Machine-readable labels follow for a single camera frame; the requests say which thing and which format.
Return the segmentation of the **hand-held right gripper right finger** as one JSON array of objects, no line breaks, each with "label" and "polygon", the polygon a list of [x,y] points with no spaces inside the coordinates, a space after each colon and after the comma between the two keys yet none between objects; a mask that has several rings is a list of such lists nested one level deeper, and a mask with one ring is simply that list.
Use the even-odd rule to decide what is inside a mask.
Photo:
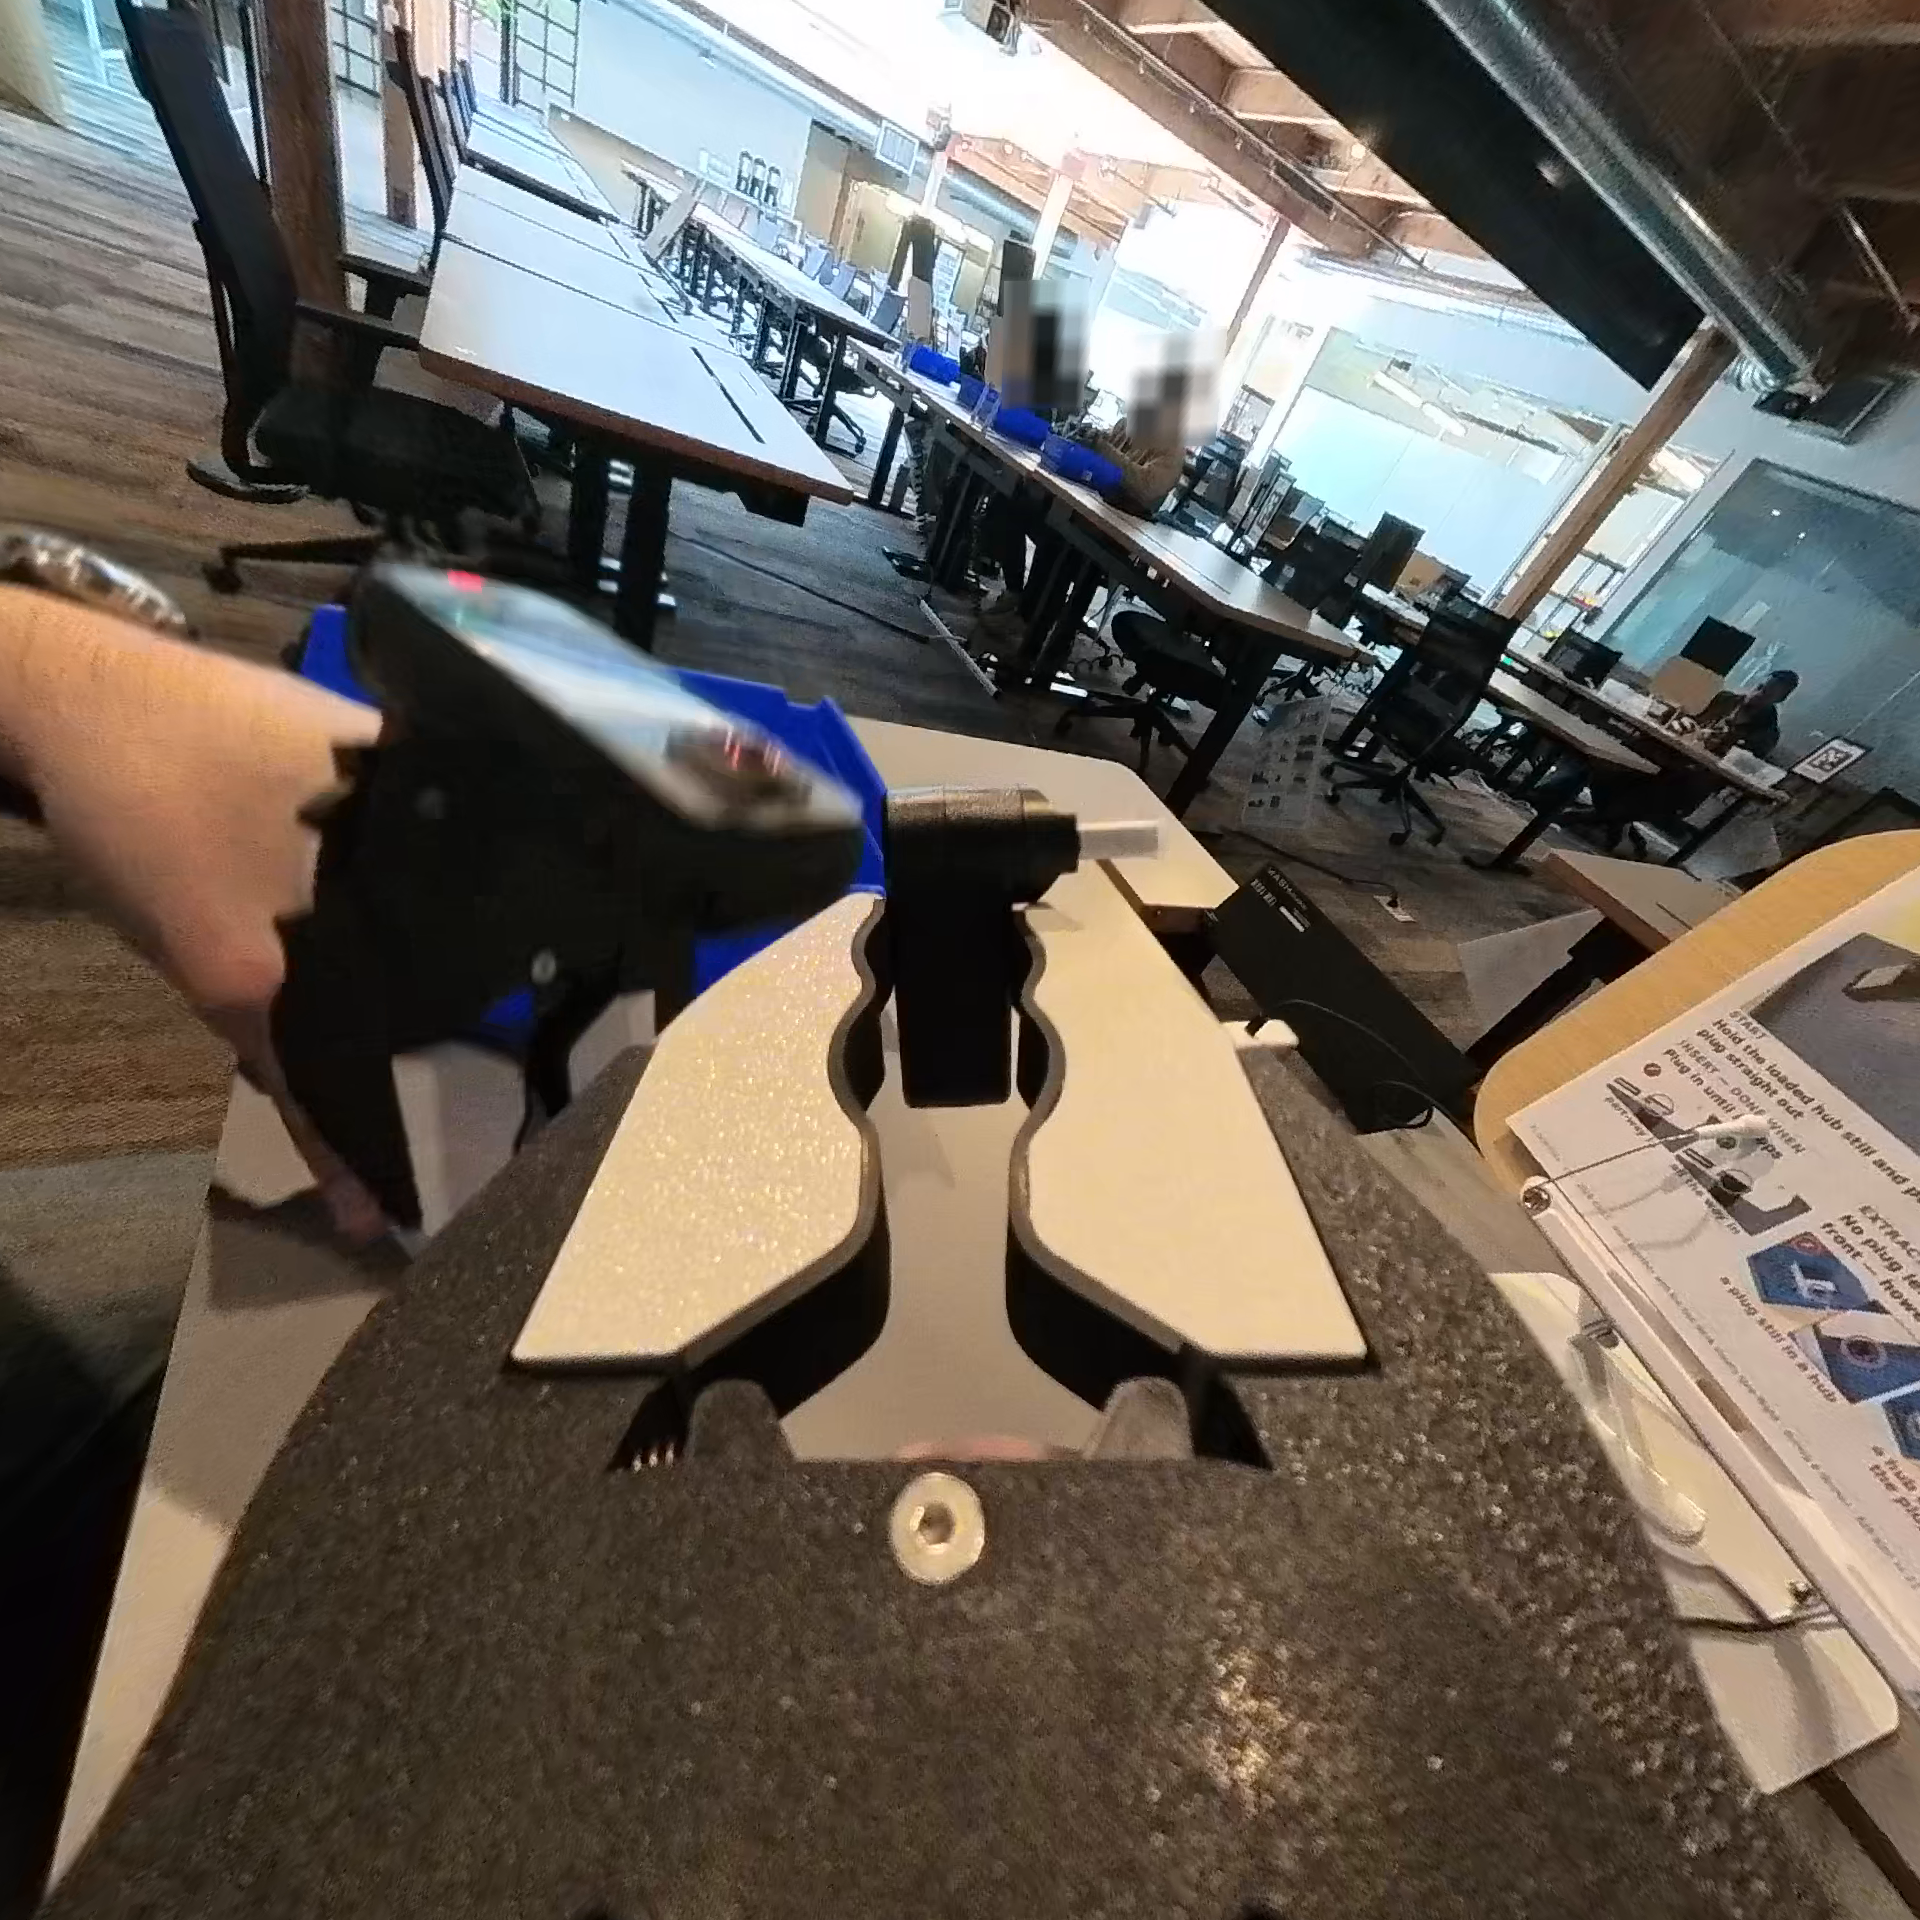
[{"label": "hand-held right gripper right finger", "polygon": [[1010,1222],[1170,1356],[1361,1365],[1357,1311],[1224,1024],[1129,904],[1026,910]]}]

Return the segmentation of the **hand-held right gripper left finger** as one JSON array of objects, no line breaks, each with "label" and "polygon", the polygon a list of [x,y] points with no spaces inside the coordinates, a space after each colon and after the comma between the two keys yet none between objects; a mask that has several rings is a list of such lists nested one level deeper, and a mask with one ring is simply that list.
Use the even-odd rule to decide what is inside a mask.
[{"label": "hand-held right gripper left finger", "polygon": [[879,893],[838,899],[668,1025],[517,1336],[517,1367],[708,1362],[869,1247],[882,1203],[880,928]]}]

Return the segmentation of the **black usb hub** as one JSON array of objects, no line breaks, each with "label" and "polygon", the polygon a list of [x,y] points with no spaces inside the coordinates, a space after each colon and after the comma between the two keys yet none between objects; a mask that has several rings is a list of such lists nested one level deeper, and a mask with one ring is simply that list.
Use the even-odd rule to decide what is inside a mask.
[{"label": "black usb hub", "polygon": [[911,1109],[995,1107],[1015,1086],[1022,914],[1087,862],[1160,852],[1153,819],[1083,819],[1025,786],[914,786],[882,819],[886,934]]}]

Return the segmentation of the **blue plastic bin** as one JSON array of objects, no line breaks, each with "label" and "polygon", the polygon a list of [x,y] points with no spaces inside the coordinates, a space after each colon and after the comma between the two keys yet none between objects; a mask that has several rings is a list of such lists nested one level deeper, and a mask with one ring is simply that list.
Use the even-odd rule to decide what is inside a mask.
[{"label": "blue plastic bin", "polygon": [[[321,603],[301,636],[284,648],[282,661],[301,678],[372,708],[372,693],[362,685],[348,656],[345,603]],[[790,754],[829,774],[858,799],[867,823],[867,852],[850,890],[853,893],[882,893],[880,838],[887,783],[847,713],[832,701],[797,702],[773,684],[750,684],[687,666],[674,666],[671,674],[695,697],[769,733]],[[694,993],[705,993],[792,928],[793,922],[768,922],[756,929],[700,940],[694,949]]]}]

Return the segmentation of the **person's left hand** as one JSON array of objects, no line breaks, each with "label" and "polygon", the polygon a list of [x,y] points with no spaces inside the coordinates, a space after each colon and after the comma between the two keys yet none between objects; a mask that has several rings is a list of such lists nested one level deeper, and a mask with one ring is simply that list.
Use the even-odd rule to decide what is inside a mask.
[{"label": "person's left hand", "polygon": [[388,1219],[291,1096],[272,1035],[284,925],[314,899],[309,814],[374,708],[110,612],[4,587],[4,764],[110,922],[277,1107],[334,1227]]}]

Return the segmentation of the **printed plastic bag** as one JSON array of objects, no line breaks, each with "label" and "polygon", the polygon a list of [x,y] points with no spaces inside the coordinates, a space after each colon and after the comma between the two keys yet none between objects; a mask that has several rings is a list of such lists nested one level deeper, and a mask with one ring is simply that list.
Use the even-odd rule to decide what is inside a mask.
[{"label": "printed plastic bag", "polygon": [[1311,825],[1323,778],[1335,695],[1329,691],[1273,704],[1260,728],[1256,757],[1237,828],[1273,834]]}]

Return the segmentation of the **wooden top desk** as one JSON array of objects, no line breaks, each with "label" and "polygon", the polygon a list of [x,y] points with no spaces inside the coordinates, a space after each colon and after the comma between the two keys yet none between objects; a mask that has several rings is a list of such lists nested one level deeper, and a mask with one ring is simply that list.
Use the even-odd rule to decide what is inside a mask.
[{"label": "wooden top desk", "polygon": [[732,349],[458,240],[439,251],[419,359],[563,432],[573,585],[645,651],[678,482],[787,526],[819,498],[851,500],[829,454]]},{"label": "wooden top desk", "polygon": [[1214,704],[1214,719],[1165,793],[1165,805],[1177,818],[1208,786],[1281,661],[1290,659],[1303,669],[1342,669],[1357,661],[1360,650],[1341,627],[1296,603],[1216,544],[1124,515],[1046,468],[1032,479],[1051,497],[1049,527],[1105,581],[1147,601],[1177,633],[1225,645],[1225,687]]}]

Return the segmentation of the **black wristwatch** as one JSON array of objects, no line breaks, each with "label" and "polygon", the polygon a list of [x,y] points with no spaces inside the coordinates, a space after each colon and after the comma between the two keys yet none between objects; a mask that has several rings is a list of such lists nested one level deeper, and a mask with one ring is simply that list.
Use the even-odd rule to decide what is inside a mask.
[{"label": "black wristwatch", "polygon": [[59,532],[6,526],[4,585],[38,593],[168,641],[194,641],[185,612],[156,582]]}]

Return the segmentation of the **black office chair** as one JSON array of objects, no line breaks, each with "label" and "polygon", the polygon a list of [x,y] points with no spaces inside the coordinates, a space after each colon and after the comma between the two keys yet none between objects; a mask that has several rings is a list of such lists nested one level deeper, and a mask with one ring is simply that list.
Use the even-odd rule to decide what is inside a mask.
[{"label": "black office chair", "polygon": [[362,566],[378,556],[495,560],[539,534],[539,500],[513,426],[379,382],[419,339],[374,312],[301,297],[295,265],[192,13],[117,5],[134,85],[176,160],[205,257],[227,407],[207,491],[244,503],[291,493],[348,508],[351,538],[223,544],[215,593],[244,567]]},{"label": "black office chair", "polygon": [[1057,715],[1053,739],[1070,735],[1091,721],[1124,721],[1140,742],[1140,768],[1143,776],[1155,747],[1165,747],[1182,759],[1193,757],[1193,742],[1177,727],[1175,708],[1201,708],[1218,715],[1231,693],[1231,675],[1221,656],[1201,637],[1175,627],[1152,612],[1117,612],[1112,643],[1133,666],[1117,691],[1095,691]]},{"label": "black office chair", "polygon": [[1485,702],[1522,620],[1483,603],[1429,614],[1420,641],[1401,651],[1356,719],[1335,735],[1323,769],[1323,799],[1373,793],[1395,811],[1389,846],[1406,846],[1425,825],[1427,844],[1447,838],[1423,783],[1461,772],[1463,732]]}]

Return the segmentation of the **printed instruction board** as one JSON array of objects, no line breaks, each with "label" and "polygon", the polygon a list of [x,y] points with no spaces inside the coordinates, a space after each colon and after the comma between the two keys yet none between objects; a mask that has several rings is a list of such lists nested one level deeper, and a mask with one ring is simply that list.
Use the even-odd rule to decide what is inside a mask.
[{"label": "printed instruction board", "polygon": [[1915,832],[1812,852],[1490,1070],[1475,1139],[1582,1306],[1906,1705]]}]

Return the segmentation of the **silver ceiling pipe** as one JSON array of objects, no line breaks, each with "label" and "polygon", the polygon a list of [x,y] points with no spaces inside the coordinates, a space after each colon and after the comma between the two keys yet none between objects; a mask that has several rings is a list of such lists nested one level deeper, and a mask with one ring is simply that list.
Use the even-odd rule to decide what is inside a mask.
[{"label": "silver ceiling pipe", "polygon": [[1436,2],[1432,13],[1771,389],[1818,382],[1810,301],[1741,251],[1709,190],[1659,147],[1629,85],[1574,26],[1554,23],[1547,5]]}]

